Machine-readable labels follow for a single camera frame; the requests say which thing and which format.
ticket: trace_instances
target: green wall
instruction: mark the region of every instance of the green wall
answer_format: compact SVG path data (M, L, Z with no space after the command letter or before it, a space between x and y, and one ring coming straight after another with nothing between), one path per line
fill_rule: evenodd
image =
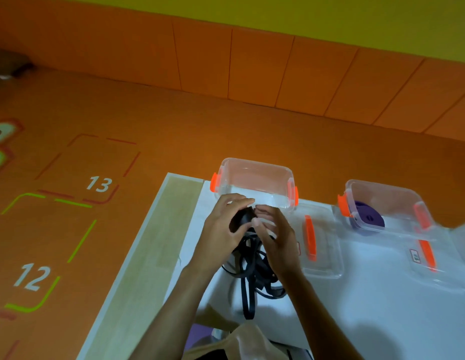
M76 0L465 62L465 0Z

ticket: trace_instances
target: purple object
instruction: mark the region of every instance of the purple object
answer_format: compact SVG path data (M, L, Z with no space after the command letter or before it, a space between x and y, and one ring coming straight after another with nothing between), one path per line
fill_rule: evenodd
M212 330L211 327L206 327L202 325L198 325L194 323L189 331L189 336L187 337L186 346L184 347L184 351L189 350L193 345L198 342L200 339L203 339L207 336L211 336Z
M356 204L356 209L357 213L359 214L359 217L364 223L371 224L374 226L379 226L379 227L385 227L384 224L384 218L380 215L380 213L376 210L374 210L371 206L366 205L365 203L361 201L354 201ZM350 219L352 227L362 229L361 226L359 226L354 218ZM374 234L374 231L365 231L362 230L361 233L363 235L372 235Z

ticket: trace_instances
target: hand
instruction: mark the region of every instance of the hand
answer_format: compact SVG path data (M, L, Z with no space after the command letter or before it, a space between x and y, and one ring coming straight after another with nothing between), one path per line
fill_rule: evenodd
M252 224L264 245L267 260L279 280L282 281L281 277L287 274L300 274L301 263L297 252L296 234L288 220L276 207L259 204L254 212L257 217L274 222L272 225L262 222L259 218L253 218ZM275 240L271 239L267 230L276 234Z
M204 222L201 237L189 265L211 275L217 272L251 227L251 223L245 223L232 233L229 223L237 211L253 203L253 198L246 198L242 194L223 194Z

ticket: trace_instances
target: label sticker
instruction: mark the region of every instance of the label sticker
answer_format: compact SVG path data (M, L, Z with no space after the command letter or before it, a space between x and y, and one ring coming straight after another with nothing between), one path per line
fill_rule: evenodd
M419 258L419 253L417 252L417 250L414 250L414 249L409 249L410 253L411 253L411 258L412 258L412 261L418 263L418 264L421 264L421 258Z

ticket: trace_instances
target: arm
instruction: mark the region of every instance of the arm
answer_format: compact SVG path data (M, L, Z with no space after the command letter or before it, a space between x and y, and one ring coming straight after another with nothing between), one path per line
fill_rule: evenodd
M205 220L190 263L182 270L169 298L129 360L174 360L182 357L197 307L209 282L251 226L246 223L231 233L229 223L237 211L253 202L254 199L240 194L225 194L219 198Z
M296 309L314 358L362 359L302 273L296 235L282 212L275 207L257 205L255 213L259 218L274 222L272 225L254 218L253 227L263 242L272 270ZM270 238L267 229L276 234L275 240Z

